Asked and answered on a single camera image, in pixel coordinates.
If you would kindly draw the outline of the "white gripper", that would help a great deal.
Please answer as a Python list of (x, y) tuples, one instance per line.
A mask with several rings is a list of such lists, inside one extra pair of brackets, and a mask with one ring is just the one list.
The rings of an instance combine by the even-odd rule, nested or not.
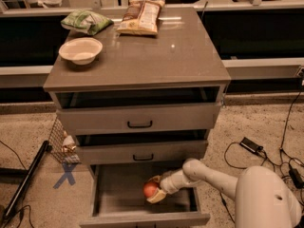
[(174, 194), (179, 192), (182, 188), (192, 188), (200, 184), (199, 180), (192, 180), (186, 176), (182, 169), (175, 171), (167, 171), (161, 176), (157, 175), (148, 180), (160, 184), (160, 188), (155, 194), (148, 198), (150, 203), (157, 203), (165, 199), (166, 194)]

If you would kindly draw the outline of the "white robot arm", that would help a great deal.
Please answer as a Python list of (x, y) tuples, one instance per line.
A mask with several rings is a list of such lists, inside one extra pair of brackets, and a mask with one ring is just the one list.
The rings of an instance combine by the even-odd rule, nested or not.
[(263, 166), (248, 167), (236, 178), (188, 159), (182, 168), (149, 179), (143, 194), (157, 203), (202, 182), (235, 202), (236, 228), (295, 228), (301, 221), (301, 206), (294, 193), (278, 174)]

